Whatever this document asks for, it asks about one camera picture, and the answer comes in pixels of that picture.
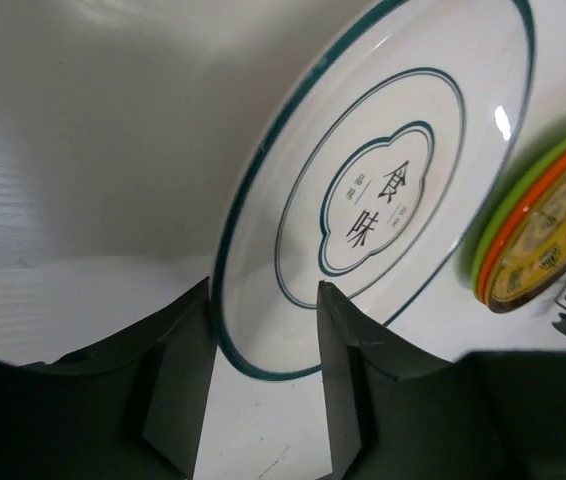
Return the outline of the white plate teal rim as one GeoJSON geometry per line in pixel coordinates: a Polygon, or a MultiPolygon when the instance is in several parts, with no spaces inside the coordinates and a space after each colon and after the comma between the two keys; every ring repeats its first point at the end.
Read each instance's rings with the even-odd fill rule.
{"type": "Polygon", "coordinates": [[[320,367],[320,282],[388,325],[448,262],[527,113],[527,1],[377,1],[299,78],[230,202],[214,262],[220,348],[242,374],[320,367]]]}

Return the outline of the brown patterned plate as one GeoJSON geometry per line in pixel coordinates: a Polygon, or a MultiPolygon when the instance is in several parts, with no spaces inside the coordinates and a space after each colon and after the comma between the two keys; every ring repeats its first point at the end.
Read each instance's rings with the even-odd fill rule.
{"type": "Polygon", "coordinates": [[[475,294],[495,313],[528,303],[566,272],[566,170],[532,187],[483,257],[475,294]]]}

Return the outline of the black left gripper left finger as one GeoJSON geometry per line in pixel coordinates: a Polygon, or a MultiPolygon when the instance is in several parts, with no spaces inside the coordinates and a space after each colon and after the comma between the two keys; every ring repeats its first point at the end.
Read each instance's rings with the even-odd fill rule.
{"type": "Polygon", "coordinates": [[[216,341],[209,287],[54,363],[0,361],[0,479],[189,479],[216,341]]]}

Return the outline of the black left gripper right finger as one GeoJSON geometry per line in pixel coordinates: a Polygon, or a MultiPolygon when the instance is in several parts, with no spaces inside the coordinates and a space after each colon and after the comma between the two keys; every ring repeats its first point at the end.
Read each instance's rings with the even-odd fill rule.
{"type": "Polygon", "coordinates": [[[334,479],[566,479],[566,352],[447,362],[317,289],[334,479]]]}

